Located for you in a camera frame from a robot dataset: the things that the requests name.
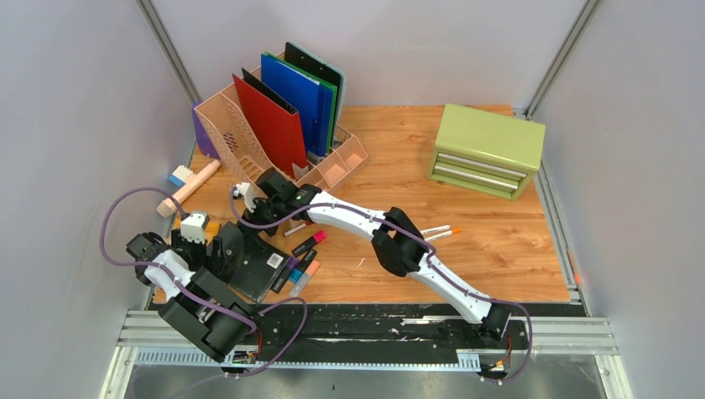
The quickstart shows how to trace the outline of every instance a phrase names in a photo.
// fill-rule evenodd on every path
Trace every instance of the white label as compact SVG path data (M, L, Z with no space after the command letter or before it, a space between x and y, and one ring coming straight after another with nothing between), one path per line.
M272 256L269 257L267 264L273 268L278 268L283 260L284 258L282 257L282 255L272 254Z

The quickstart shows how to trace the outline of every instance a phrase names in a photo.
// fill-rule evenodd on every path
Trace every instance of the green folder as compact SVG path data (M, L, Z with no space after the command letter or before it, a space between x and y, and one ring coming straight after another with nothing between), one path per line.
M291 69L297 71L298 73L301 73L302 75L305 75L306 77L313 79L318 82L319 85L325 87L326 89L330 90L333 93L333 99L331 100L331 105L330 105L330 115L328 116L328 120L324 121L323 123L328 123L328 153L331 151L331 145L333 145L333 132L335 131L335 110L336 110L336 98L338 96L338 87L321 79L320 77L317 77L315 75L312 75L301 68L298 68L285 60L282 60L281 58L277 58L274 54L270 52L265 52L264 55L266 57L272 57L275 58L277 61L283 63L287 67L290 67Z

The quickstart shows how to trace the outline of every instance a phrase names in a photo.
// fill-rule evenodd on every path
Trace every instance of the wooden tabletop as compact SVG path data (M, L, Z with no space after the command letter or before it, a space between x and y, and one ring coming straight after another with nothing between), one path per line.
M513 115L508 106L477 108ZM510 202L425 179L442 112L442 106L345 107L340 125L360 139L370 162L335 195L369 209L396 206L419 229L443 224L461 227L460 234L434 242L438 258L492 297L567 301L568 291L533 183L516 202ZM191 169L198 172L210 161L197 150ZM234 221L228 205L234 183L235 178L221 166L184 202L185 209L203 210L220 223ZM328 238L316 247L321 267L302 292L307 301L444 302L416 280L384 270L369 242L333 227L311 225L287 238L280 229L269 242L290 252L320 229L325 229ZM270 292L265 302L287 297L291 287L287 283L280 294Z

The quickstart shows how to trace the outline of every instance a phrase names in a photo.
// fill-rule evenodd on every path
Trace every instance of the silver drawer handle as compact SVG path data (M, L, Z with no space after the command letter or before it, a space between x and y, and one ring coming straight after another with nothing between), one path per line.
M501 182L501 181L492 180L492 179L487 179L487 178L485 178L485 177L475 176L475 175L471 175L471 174L469 174L469 173L459 172L459 171L457 171L457 170L444 168L443 166L435 165L435 166L433 166L433 169L434 169L434 170L439 170L439 171L441 171L441 172L450 173L450 174L453 174L453 175L458 175L458 176L466 177L466 178L468 178L468 179L484 181L484 182L486 182L486 183L490 183L490 184L493 184L493 185L499 185L499 186L502 186L502 187L506 187L507 189L516 190L516 189L519 188L518 185L510 185L510 184L508 184L508 183L503 183L503 182Z
M496 170L498 172L504 172L508 175L513 175L516 177L520 177L522 179L526 177L526 173L517 172L516 170L505 169L505 168L500 168L499 166L483 164L482 162L476 162L474 160L466 160L465 158L461 158L460 156L444 154L442 152L438 153L438 158L445 158L447 160L454 160L454 161L462 162L462 163L468 164L468 165L480 166L482 168Z

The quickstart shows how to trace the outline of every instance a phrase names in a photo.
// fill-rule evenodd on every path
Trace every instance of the red folder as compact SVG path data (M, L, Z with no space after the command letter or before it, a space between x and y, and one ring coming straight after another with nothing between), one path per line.
M244 117L269 160L287 175L297 177L294 165L299 169L308 168L298 111L257 78L246 71L243 73L245 80L251 83L235 74L233 81Z

